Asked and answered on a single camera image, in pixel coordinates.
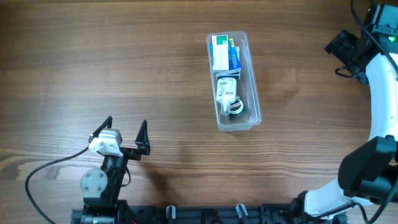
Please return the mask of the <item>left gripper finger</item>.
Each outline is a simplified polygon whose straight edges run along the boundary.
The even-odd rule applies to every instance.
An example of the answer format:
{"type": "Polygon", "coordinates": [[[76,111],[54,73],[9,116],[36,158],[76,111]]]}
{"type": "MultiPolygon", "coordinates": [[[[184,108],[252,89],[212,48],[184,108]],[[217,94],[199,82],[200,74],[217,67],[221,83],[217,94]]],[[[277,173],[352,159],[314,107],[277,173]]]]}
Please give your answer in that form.
{"type": "Polygon", "coordinates": [[[113,118],[112,116],[108,116],[105,121],[89,136],[89,140],[93,140],[94,138],[97,138],[99,136],[99,133],[104,129],[104,128],[111,128],[113,123],[113,118]]]}
{"type": "Polygon", "coordinates": [[[140,154],[149,155],[150,154],[150,142],[147,132],[147,121],[144,120],[141,124],[140,130],[137,134],[135,144],[137,145],[137,150],[140,154]]]}

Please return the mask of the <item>white spray bottle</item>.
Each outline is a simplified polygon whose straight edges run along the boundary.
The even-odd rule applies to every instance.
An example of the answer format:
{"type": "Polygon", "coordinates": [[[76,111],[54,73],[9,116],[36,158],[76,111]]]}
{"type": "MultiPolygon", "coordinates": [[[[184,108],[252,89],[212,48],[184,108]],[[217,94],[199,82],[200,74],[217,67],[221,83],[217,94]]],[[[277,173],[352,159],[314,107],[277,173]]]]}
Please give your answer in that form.
{"type": "Polygon", "coordinates": [[[229,115],[231,104],[236,101],[237,80],[232,77],[220,78],[217,83],[216,101],[220,104],[220,113],[229,115]]]}

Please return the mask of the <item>green Zam-Buk ointment box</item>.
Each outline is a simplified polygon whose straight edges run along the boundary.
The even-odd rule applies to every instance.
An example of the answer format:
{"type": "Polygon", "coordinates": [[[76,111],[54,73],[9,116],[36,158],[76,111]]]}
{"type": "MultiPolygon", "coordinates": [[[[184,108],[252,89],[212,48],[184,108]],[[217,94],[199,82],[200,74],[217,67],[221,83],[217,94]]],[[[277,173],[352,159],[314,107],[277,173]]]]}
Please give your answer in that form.
{"type": "Polygon", "coordinates": [[[236,101],[231,105],[230,114],[228,115],[228,119],[236,119],[239,116],[242,116],[247,113],[247,109],[240,99],[240,96],[236,97],[236,101]]]}

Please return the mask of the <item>Hansaplast plaster box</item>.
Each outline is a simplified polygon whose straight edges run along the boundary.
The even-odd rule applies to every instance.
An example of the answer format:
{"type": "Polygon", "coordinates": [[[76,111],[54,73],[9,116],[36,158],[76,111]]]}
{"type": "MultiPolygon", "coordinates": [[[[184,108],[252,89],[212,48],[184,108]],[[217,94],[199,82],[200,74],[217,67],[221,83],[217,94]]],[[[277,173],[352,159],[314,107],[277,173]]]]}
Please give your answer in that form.
{"type": "Polygon", "coordinates": [[[228,55],[229,69],[216,72],[217,79],[221,77],[233,77],[240,79],[241,73],[241,60],[240,60],[240,48],[233,47],[228,55]]]}

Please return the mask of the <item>blue medicine box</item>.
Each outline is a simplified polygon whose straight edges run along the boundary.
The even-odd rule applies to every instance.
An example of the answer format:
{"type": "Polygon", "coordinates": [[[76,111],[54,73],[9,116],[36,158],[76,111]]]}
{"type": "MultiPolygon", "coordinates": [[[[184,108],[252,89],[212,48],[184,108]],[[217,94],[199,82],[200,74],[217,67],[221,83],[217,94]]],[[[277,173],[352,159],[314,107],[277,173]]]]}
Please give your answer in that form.
{"type": "Polygon", "coordinates": [[[234,43],[234,39],[228,35],[211,36],[212,69],[216,72],[239,72],[241,62],[234,43]]]}

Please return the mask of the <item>white green medicine box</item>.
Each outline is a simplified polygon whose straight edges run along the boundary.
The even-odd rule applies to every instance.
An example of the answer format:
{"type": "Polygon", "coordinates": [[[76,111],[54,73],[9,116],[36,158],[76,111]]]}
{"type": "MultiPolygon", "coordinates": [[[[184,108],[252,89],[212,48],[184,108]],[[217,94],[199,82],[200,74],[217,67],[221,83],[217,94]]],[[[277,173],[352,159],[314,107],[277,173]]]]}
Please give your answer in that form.
{"type": "Polygon", "coordinates": [[[213,70],[223,71],[229,69],[228,62],[228,36],[213,35],[213,70]]]}

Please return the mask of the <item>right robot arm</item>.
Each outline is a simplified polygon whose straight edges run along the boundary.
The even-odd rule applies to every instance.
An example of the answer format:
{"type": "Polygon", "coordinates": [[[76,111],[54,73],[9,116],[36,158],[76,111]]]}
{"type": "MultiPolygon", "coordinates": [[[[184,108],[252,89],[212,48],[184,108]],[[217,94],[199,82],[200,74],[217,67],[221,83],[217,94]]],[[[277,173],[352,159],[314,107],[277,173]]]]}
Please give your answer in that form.
{"type": "Polygon", "coordinates": [[[326,47],[342,69],[369,85],[371,130],[368,141],[341,162],[338,176],[323,187],[304,191],[287,212],[289,223],[336,223],[345,211],[358,207],[365,223],[374,223],[390,203],[397,202],[397,6],[372,2],[361,20],[360,37],[341,31],[326,47]]]}

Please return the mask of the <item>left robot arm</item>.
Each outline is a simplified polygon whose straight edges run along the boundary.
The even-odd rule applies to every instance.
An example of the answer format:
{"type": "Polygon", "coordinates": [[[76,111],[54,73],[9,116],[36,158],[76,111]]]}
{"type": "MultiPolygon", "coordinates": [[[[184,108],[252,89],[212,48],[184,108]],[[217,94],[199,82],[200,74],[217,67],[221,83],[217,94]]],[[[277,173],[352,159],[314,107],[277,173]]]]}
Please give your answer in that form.
{"type": "Polygon", "coordinates": [[[118,129],[112,128],[112,117],[89,136],[88,150],[103,156],[99,169],[87,171],[81,178],[83,209],[74,210],[71,223],[138,223],[126,200],[119,199],[128,161],[140,161],[141,156],[150,154],[147,121],[144,120],[137,134],[136,148],[122,147],[123,141],[118,129]]]}

